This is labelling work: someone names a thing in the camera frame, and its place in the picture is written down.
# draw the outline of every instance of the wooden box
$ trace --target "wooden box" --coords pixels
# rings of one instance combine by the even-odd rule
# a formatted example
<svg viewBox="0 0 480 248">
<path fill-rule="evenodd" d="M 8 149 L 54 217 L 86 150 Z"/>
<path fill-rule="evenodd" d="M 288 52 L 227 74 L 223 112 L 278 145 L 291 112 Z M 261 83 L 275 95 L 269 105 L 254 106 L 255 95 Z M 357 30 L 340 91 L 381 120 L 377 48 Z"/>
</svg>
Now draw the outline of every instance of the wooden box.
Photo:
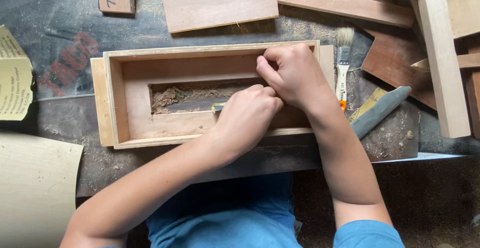
<svg viewBox="0 0 480 248">
<path fill-rule="evenodd" d="M 303 42 L 320 60 L 321 68 L 333 89 L 333 46 L 320 46 L 319 41 Z M 225 80 L 242 81 L 244 87 L 248 87 L 245 80 L 261 79 L 256 73 L 257 56 L 267 48 L 295 43 L 298 42 L 104 52 L 103 62 L 101 59 L 92 59 L 102 145 L 113 145 L 115 149 L 160 146 L 180 144 L 200 136 L 215 124 L 218 116 L 205 108 L 153 114 L 154 87 L 188 82 L 222 83 Z M 105 122 L 107 117 L 110 118 L 109 123 Z M 275 116 L 267 135 L 311 132 L 303 112 L 286 106 Z"/>
</svg>

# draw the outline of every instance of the paintbrush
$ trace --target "paintbrush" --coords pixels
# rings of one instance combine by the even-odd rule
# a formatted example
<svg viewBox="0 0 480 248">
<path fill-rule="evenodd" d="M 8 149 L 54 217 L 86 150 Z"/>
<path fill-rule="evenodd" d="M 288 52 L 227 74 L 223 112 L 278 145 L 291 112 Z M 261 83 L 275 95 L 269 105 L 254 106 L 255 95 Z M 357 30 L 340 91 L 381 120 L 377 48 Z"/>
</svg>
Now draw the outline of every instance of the paintbrush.
<svg viewBox="0 0 480 248">
<path fill-rule="evenodd" d="M 350 67 L 350 48 L 353 42 L 353 34 L 355 31 L 350 27 L 342 27 L 339 29 L 336 37 L 337 55 L 336 55 L 336 89 L 335 95 L 340 101 L 340 106 L 345 112 L 347 105 L 347 71 Z"/>
</svg>

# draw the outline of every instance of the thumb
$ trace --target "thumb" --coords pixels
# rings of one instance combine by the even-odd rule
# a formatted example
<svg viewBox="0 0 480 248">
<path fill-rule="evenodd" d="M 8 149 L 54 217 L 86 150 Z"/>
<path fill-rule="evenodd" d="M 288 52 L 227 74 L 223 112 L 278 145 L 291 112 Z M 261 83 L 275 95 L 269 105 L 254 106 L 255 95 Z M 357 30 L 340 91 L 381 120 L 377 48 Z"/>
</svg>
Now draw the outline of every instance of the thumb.
<svg viewBox="0 0 480 248">
<path fill-rule="evenodd" d="M 270 66 L 270 64 L 268 64 L 268 61 L 263 56 L 257 57 L 257 72 L 265 79 L 265 81 L 267 81 L 270 86 L 278 85 L 282 80 L 280 74 L 277 73 L 272 66 Z"/>
</svg>

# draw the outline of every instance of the brush bristles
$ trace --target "brush bristles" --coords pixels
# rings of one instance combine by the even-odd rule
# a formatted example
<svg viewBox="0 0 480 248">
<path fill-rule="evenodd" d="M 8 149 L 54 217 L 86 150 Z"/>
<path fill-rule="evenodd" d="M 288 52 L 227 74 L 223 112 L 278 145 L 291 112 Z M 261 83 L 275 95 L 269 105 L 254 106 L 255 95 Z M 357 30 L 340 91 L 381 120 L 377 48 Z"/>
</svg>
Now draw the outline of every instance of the brush bristles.
<svg viewBox="0 0 480 248">
<path fill-rule="evenodd" d="M 353 34 L 355 31 L 351 27 L 342 27 L 336 36 L 337 47 L 350 48 L 353 42 Z"/>
</svg>

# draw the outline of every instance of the gray wooden stick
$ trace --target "gray wooden stick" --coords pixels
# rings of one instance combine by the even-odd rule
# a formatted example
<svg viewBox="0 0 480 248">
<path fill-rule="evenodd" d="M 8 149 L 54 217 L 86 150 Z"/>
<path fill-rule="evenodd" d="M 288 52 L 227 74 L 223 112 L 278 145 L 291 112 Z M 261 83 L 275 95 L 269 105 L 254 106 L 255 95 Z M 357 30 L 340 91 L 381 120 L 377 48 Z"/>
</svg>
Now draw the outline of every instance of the gray wooden stick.
<svg viewBox="0 0 480 248">
<path fill-rule="evenodd" d="M 358 139 L 362 139 L 390 114 L 393 109 L 399 106 L 399 104 L 409 96 L 411 91 L 412 89 L 409 86 L 400 86 L 395 90 L 385 93 L 372 108 L 352 122 L 350 127 L 352 127 Z"/>
</svg>

